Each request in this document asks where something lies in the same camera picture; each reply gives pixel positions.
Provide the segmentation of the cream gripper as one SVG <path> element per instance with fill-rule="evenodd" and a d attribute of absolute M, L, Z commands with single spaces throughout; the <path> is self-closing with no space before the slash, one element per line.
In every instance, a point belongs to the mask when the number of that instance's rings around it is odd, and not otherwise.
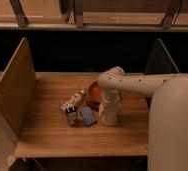
<path fill-rule="evenodd" d="M 116 116 L 120 112 L 120 101 L 121 94 L 119 91 L 104 89 L 101 96 L 99 116 L 103 117 L 106 114 Z"/>

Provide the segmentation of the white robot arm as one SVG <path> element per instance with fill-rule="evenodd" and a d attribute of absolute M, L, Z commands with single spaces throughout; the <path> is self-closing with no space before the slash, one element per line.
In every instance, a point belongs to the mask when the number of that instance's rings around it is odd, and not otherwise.
<path fill-rule="evenodd" d="M 188 74 L 127 75 L 113 67 L 99 75 L 98 83 L 106 125 L 117 122 L 121 91 L 152 99 L 147 171 L 188 171 Z"/>

